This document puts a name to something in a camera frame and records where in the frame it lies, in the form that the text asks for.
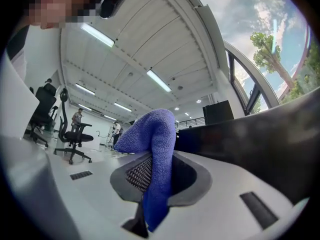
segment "blue microfiber cloth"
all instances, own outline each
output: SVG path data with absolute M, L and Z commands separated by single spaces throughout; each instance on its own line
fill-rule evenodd
M 169 212 L 175 142 L 175 116 L 169 110 L 156 109 L 136 121 L 114 147 L 122 153 L 152 151 L 151 183 L 143 196 L 144 219 L 151 232 Z

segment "tube light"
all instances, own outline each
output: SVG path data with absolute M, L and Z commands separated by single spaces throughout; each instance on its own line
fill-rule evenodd
M 112 117 L 110 117 L 110 116 L 107 116 L 107 115 L 105 115 L 105 114 L 104 114 L 104 117 L 105 117 L 105 118 L 109 118 L 109 119 L 114 120 L 114 121 L 117 121 L 117 119 L 114 119 L 114 118 L 112 118 Z
M 116 105 L 117 107 L 122 108 L 122 109 L 124 109 L 124 110 L 127 110 L 127 111 L 129 111 L 129 112 L 132 112 L 132 110 L 131 110 L 131 109 L 126 108 L 125 106 L 121 106 L 121 105 L 120 105 L 120 104 L 118 104 L 118 103 L 114 103 L 114 105 Z
M 95 29 L 93 26 L 83 23 L 81 29 L 94 36 L 96 39 L 99 39 L 101 42 L 105 43 L 109 47 L 113 47 L 115 42 L 107 37 L 105 34 L 101 33 L 99 30 Z
M 76 87 L 78 87 L 79 89 L 81 89 L 81 90 L 83 90 L 83 91 L 85 91 L 85 92 L 87 92 L 87 93 L 89 93 L 89 94 L 92 94 L 92 95 L 96 95 L 96 93 L 94 93 L 93 91 L 91 91 L 91 90 L 89 90 L 89 89 L 87 89 L 87 88 L 85 88 L 85 87 L 83 87 L 83 86 L 81 86 L 80 84 L 75 84 L 75 86 Z
M 81 105 L 81 104 L 78 104 L 80 107 L 83 107 L 84 109 L 86 109 L 86 110 L 89 110 L 89 111 L 92 111 L 92 109 L 91 108 L 89 108 L 89 107 L 86 107 L 86 106 L 84 106 L 84 105 Z
M 165 84 L 164 81 L 162 81 L 160 79 L 159 76 L 157 76 L 152 70 L 149 70 L 147 73 L 146 73 L 149 77 L 151 77 L 158 85 L 160 85 L 167 93 L 170 93 L 172 90 L 170 89 L 169 86 L 167 86 Z

